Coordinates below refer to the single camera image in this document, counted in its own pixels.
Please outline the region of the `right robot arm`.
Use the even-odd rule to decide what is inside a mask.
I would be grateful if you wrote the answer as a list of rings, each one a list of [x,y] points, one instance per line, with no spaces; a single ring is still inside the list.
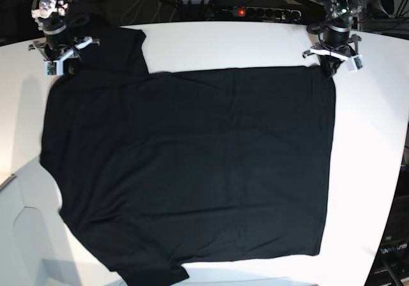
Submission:
[[[70,35],[66,16],[72,0],[34,0],[31,16],[43,32],[44,41],[34,40],[28,50],[39,52],[48,76],[73,75],[81,62],[81,50],[99,45],[91,36]]]

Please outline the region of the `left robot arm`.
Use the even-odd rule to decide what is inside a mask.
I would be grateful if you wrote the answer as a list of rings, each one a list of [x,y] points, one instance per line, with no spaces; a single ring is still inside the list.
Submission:
[[[356,72],[364,67],[359,54],[359,42],[362,38],[351,34],[351,29],[362,7],[359,0],[319,0],[325,11],[322,22],[307,26],[307,32],[315,35],[318,41],[309,50],[303,52],[304,58],[318,56],[323,74],[331,79],[342,64],[348,70]]]

